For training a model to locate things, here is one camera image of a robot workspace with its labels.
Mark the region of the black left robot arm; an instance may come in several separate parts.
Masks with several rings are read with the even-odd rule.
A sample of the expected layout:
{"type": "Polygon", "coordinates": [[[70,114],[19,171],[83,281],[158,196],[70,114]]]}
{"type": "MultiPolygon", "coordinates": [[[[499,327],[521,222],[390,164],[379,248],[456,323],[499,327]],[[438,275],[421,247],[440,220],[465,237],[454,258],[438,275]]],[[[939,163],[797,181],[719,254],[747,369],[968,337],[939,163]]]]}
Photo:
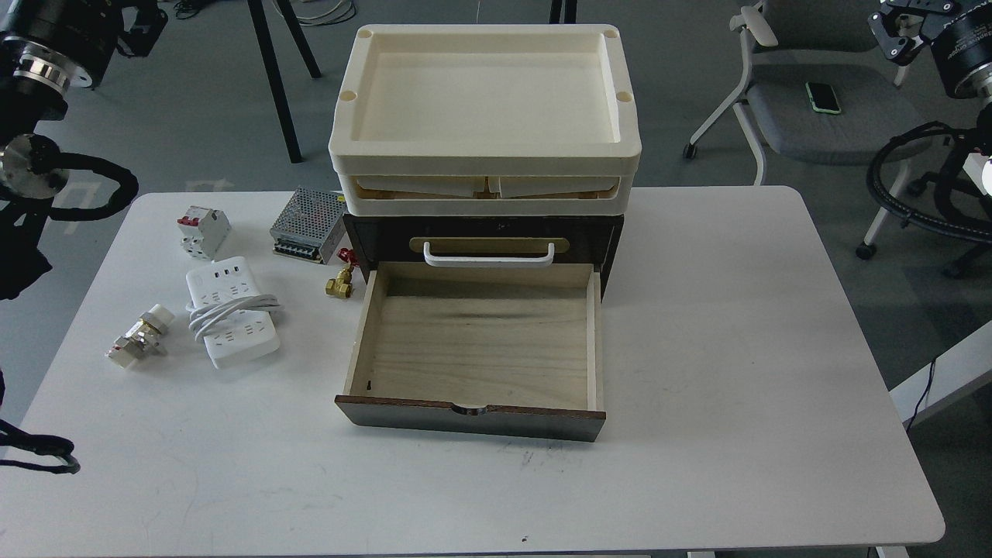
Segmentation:
{"type": "Polygon", "coordinates": [[[114,53],[145,57],[167,25],[156,1],[14,1],[2,19],[2,297],[16,299],[50,271],[39,250],[50,220],[88,222],[124,211],[137,197],[134,174],[95,156],[64,152],[36,133],[63,119],[72,86],[102,83],[114,53]],[[54,198],[71,170],[102,174],[117,190],[95,208],[63,208],[54,198]]]}

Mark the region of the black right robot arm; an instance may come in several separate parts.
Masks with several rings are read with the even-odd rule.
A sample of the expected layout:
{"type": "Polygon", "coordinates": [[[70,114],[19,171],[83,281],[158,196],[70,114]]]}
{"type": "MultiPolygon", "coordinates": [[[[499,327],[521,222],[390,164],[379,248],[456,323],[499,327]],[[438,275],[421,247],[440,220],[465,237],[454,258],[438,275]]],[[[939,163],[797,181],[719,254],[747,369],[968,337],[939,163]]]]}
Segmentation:
{"type": "Polygon", "coordinates": [[[961,119],[932,120],[893,136],[876,152],[866,173],[866,188],[881,218],[917,226],[939,236],[969,243],[945,265],[947,277],[963,276],[990,252],[990,70],[991,5],[988,1],[882,1],[868,24],[883,55],[906,67],[928,50],[947,98],[974,102],[971,124],[961,119]],[[928,188],[932,202],[918,208],[903,200],[900,188],[886,187],[882,166],[902,147],[925,139],[945,143],[939,168],[910,181],[928,188]]]}

